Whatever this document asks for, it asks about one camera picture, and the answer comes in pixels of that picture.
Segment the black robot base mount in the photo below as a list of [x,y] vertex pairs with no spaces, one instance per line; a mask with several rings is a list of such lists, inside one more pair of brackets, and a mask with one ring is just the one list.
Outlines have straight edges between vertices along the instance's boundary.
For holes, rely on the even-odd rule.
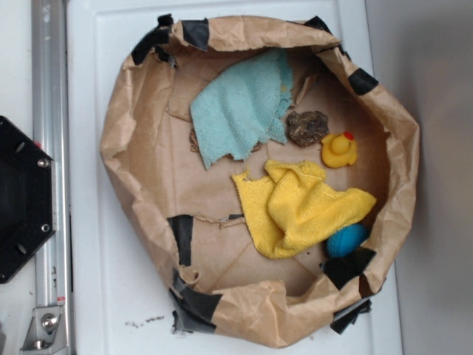
[[53,159],[1,117],[1,283],[6,284],[54,233]]

